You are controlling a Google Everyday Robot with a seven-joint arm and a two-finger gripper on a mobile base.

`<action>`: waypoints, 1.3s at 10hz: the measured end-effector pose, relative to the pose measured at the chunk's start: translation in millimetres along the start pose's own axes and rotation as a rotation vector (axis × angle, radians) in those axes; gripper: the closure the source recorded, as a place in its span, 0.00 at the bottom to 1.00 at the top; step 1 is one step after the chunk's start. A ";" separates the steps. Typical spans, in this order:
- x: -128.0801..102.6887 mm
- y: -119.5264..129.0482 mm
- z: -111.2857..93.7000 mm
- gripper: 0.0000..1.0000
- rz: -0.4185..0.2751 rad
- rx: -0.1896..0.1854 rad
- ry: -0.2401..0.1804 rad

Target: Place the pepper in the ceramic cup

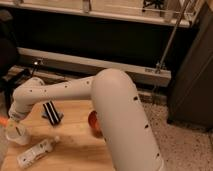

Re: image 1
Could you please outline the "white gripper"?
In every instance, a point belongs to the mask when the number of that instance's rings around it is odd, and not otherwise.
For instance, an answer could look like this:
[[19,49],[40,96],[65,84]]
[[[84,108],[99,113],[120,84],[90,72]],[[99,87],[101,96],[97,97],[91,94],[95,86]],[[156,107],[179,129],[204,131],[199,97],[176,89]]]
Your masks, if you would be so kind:
[[9,119],[6,124],[6,138],[21,146],[30,142],[30,134],[26,127],[13,119]]

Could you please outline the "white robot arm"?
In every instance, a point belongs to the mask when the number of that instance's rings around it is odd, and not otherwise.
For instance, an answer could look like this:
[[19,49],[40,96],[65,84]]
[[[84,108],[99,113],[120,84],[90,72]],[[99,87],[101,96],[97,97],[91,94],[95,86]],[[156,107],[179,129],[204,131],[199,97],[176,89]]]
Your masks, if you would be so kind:
[[119,69],[47,85],[33,77],[17,87],[8,125],[19,125],[38,102],[91,100],[116,171],[167,171],[137,88]]

